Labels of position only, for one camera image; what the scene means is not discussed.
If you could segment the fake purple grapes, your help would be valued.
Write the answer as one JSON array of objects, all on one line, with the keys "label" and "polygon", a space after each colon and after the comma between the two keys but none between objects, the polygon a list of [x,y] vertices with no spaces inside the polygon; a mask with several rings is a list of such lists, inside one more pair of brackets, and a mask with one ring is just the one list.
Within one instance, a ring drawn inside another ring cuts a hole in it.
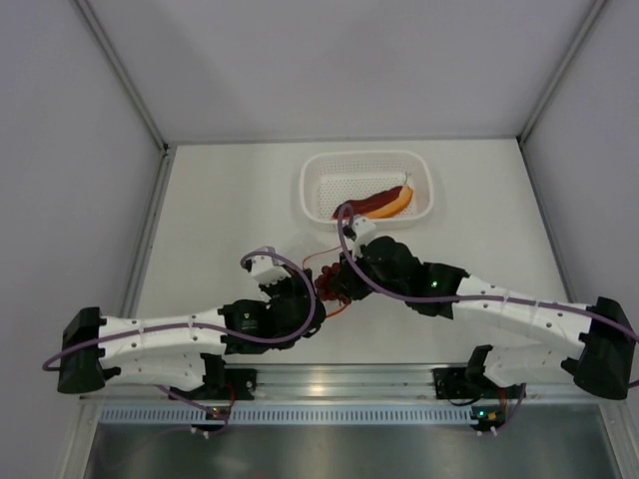
[{"label": "fake purple grapes", "polygon": [[344,293],[337,281],[339,272],[340,264],[337,262],[324,265],[315,279],[316,292],[322,301],[337,301],[342,305],[349,305],[351,298]]}]

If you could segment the clear zip top bag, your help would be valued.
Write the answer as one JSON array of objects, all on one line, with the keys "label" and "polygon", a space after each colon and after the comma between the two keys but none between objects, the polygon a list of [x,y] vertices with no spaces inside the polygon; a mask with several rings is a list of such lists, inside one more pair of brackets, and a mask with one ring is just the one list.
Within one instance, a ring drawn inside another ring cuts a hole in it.
[{"label": "clear zip top bag", "polygon": [[340,270],[340,246],[337,243],[328,244],[316,237],[305,235],[301,239],[300,252],[302,269],[311,273],[319,299],[324,305],[326,317],[333,318],[343,313],[350,305],[350,300],[329,284]]}]

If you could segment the fake orange food piece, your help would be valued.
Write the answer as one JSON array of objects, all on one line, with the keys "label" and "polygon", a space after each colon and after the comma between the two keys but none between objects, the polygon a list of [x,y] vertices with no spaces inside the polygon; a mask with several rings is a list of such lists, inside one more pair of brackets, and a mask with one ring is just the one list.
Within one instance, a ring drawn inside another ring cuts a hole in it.
[{"label": "fake orange food piece", "polygon": [[343,205],[350,205],[354,215],[361,215],[371,220],[383,220],[396,217],[408,208],[414,196],[414,189],[408,184],[409,174],[404,175],[401,184],[379,191],[366,198],[350,199],[339,204],[331,215],[332,220],[338,217]]}]

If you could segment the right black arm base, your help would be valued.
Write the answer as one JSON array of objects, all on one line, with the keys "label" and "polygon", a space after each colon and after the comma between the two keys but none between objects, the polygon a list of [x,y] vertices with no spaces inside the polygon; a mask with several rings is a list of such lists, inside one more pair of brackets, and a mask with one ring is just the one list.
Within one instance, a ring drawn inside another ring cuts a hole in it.
[{"label": "right black arm base", "polygon": [[437,399],[470,401],[481,398],[478,389],[465,378],[463,367],[435,368],[432,371]]}]

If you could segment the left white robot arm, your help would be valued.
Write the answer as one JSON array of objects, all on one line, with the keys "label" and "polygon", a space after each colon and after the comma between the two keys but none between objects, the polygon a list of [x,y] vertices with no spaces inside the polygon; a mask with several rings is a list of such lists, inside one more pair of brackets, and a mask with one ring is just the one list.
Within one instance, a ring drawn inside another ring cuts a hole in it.
[{"label": "left white robot arm", "polygon": [[58,373],[58,392],[150,384],[188,396],[219,396],[226,385],[225,357],[290,349],[325,320],[307,272],[287,273],[261,289],[266,300],[238,299],[184,316],[120,318],[98,307],[81,309],[49,365]]}]

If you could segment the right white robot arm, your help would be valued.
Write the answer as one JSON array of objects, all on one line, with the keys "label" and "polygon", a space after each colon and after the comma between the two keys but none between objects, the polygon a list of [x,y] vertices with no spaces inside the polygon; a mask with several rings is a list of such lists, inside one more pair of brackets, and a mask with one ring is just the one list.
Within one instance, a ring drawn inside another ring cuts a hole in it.
[{"label": "right white robot arm", "polygon": [[530,340],[528,346],[473,349],[465,381],[476,395],[570,379],[593,396],[622,400],[638,385],[632,376],[638,335],[614,299],[600,296],[593,304],[536,300],[462,268],[422,262],[390,237],[344,246],[337,284],[352,300],[376,292],[424,316],[490,326]]}]

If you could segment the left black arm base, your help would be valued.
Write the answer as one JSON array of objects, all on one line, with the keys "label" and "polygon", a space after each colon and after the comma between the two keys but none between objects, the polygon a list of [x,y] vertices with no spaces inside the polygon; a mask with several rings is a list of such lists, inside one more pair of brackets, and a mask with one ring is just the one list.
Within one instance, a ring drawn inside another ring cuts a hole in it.
[{"label": "left black arm base", "polygon": [[222,372],[206,375],[198,397],[207,400],[232,399],[253,401],[258,372],[252,368],[224,368]]}]

